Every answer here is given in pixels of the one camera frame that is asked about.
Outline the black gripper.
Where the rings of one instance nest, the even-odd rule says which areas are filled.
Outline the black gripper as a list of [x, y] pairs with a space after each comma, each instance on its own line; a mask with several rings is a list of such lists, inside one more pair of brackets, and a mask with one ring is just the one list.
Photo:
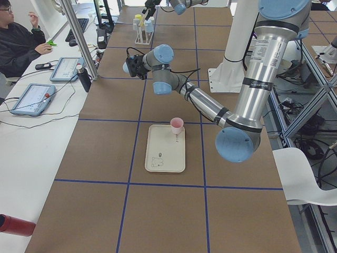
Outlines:
[[145, 20], [149, 20], [150, 17], [153, 17], [156, 6], [160, 5], [161, 0], [147, 0], [145, 2], [145, 7], [142, 10], [142, 14], [145, 17]]
[[141, 80], [147, 79], [147, 69], [143, 63], [144, 55], [136, 54], [134, 56], [127, 56], [125, 60], [125, 72], [131, 77], [138, 77]]

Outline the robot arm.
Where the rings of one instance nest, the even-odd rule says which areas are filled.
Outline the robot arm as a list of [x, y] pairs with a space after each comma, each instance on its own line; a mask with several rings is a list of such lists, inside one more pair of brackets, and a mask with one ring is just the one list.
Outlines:
[[[161, 0], [147, 0], [145, 2], [145, 7], [142, 10], [142, 14], [145, 15], [145, 19], [148, 20], [150, 17], [153, 17], [156, 12], [156, 7], [159, 6]], [[186, 9], [195, 6], [195, 5], [206, 5], [207, 0], [171, 0], [169, 1], [170, 6], [173, 8], [173, 11], [177, 15], [183, 14]]]
[[123, 70], [144, 80], [153, 75], [157, 95], [178, 92], [206, 118], [221, 127], [215, 146], [222, 158], [248, 160], [261, 141], [262, 110], [273, 89], [288, 42], [307, 36], [310, 1], [239, 1], [223, 62], [210, 71], [217, 92], [237, 93], [230, 111], [189, 79], [171, 70], [174, 52], [167, 44], [146, 54], [128, 56]]

